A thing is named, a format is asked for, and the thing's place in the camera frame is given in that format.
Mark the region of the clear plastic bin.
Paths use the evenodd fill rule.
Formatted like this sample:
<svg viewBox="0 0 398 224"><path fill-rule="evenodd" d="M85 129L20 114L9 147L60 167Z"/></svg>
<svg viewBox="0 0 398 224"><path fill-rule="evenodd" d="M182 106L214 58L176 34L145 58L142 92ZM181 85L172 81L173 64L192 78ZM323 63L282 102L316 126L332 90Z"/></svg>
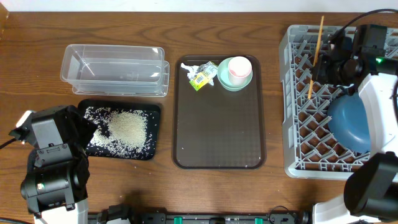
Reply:
<svg viewBox="0 0 398 224"><path fill-rule="evenodd" d="M60 79L76 95L165 97L170 64L161 47L71 44Z"/></svg>

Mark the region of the brown serving tray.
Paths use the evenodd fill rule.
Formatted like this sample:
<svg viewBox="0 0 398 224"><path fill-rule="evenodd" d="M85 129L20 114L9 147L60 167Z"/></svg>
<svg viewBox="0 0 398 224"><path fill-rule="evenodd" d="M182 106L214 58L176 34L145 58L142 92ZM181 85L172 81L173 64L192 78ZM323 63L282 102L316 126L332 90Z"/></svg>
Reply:
<svg viewBox="0 0 398 224"><path fill-rule="evenodd" d="M252 80L229 91L218 79L198 91L184 65L220 64L225 55L186 55L175 67L172 157L182 169L257 169L266 161L261 66L252 63Z"/></svg>

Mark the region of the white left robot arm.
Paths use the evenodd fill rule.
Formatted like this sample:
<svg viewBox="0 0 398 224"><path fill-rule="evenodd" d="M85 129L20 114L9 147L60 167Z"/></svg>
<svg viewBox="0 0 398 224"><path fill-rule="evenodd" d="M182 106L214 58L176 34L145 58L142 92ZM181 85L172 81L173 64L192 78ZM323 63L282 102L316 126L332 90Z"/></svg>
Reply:
<svg viewBox="0 0 398 224"><path fill-rule="evenodd" d="M33 112L15 129L20 141L34 147L21 183L21 195L34 217L55 209L76 211L87 200L86 147L96 129L73 105Z"/></svg>

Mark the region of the yellow snack wrapper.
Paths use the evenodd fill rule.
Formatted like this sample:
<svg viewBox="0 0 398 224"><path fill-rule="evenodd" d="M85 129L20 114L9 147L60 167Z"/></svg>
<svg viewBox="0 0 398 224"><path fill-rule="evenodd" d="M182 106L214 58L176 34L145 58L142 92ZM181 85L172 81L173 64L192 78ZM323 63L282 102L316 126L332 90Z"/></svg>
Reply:
<svg viewBox="0 0 398 224"><path fill-rule="evenodd" d="M198 91L203 86L208 84L218 73L218 66L209 61L205 64L200 65L194 72L192 78L190 78L189 83L191 86Z"/></svg>

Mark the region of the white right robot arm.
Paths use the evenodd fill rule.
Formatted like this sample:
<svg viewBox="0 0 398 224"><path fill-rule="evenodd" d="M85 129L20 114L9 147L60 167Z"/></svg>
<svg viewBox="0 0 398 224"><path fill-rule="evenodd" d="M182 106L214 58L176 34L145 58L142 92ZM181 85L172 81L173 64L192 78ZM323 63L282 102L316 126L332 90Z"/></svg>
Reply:
<svg viewBox="0 0 398 224"><path fill-rule="evenodd" d="M313 223L397 220L397 61L384 56L385 41L339 37L313 68L314 81L358 92L371 140L367 163L348 178L342 195L313 206Z"/></svg>

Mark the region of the grey dishwasher rack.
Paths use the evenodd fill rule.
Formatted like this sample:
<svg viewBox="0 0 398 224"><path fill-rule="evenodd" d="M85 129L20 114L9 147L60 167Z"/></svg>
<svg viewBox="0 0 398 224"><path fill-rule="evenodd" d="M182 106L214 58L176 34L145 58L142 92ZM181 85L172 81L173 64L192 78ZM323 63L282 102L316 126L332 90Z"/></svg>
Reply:
<svg viewBox="0 0 398 224"><path fill-rule="evenodd" d="M329 54L330 42L354 38L357 27L323 27L319 55ZM279 45L280 81L284 92L282 140L285 173L293 178L346 180L371 157L342 146L330 132L328 108L332 101L357 93L348 87L313 83L308 89L319 26L292 25ZM387 28L385 57L397 61L397 30Z"/></svg>

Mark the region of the green bowl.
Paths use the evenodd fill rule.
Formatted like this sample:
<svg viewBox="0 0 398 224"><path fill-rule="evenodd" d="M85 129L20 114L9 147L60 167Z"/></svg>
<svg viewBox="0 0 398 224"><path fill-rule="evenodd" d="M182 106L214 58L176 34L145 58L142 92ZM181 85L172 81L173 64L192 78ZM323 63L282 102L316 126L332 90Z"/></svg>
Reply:
<svg viewBox="0 0 398 224"><path fill-rule="evenodd" d="M245 76L236 76L233 70L231 73L229 69L230 61L233 61L233 68L238 68L239 65L243 66L243 70L247 71ZM218 66L218 80L221 85L228 91L240 91L245 88L252 80L252 65L251 62L242 56L230 57L224 59Z"/></svg>

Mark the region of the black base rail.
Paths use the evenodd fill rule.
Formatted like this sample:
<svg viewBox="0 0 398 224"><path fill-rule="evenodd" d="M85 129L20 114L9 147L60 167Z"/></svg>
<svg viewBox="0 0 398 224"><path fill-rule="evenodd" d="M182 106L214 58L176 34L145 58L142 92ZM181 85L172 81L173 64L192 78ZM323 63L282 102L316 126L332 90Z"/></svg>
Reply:
<svg viewBox="0 0 398 224"><path fill-rule="evenodd" d="M88 214L89 223L131 224L311 224L312 213L296 212L276 206L267 213L171 213L166 210L137 212L126 204L110 206Z"/></svg>

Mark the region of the wooden chopstick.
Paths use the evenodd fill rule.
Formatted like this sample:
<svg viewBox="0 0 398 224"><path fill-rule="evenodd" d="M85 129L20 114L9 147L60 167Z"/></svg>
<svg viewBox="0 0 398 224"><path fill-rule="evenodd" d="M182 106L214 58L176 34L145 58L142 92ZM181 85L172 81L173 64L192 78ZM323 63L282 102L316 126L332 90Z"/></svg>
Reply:
<svg viewBox="0 0 398 224"><path fill-rule="evenodd" d="M317 46L315 48L315 55L313 58L313 68L315 68L315 65L318 62L318 55L319 55L319 51L320 51L320 47L321 47L321 39L322 39L322 33L323 33L324 18L325 18L325 16L322 15L321 21L320 21L320 26L319 26L319 31L318 31L318 37L317 37ZM308 100L312 99L313 83L314 83L314 81L312 80L312 77L311 77L310 85L309 85L309 89L308 89L308 96L307 96Z"/></svg>

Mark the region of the dark blue bowl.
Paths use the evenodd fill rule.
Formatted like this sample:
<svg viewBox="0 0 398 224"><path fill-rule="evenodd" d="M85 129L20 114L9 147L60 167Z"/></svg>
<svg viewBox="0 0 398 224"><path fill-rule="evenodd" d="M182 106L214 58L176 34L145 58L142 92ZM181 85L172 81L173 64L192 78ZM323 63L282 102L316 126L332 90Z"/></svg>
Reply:
<svg viewBox="0 0 398 224"><path fill-rule="evenodd" d="M342 146L361 154L371 150L366 111L358 93L335 99L327 113L330 132Z"/></svg>

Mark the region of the pink cup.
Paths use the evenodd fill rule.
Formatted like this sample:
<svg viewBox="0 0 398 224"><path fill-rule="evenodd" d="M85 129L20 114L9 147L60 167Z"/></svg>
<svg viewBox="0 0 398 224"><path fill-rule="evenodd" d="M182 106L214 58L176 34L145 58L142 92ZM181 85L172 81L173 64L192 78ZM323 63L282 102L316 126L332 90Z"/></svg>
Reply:
<svg viewBox="0 0 398 224"><path fill-rule="evenodd" d="M228 62L228 79L232 86L241 86L252 72L251 62L242 56L233 57Z"/></svg>

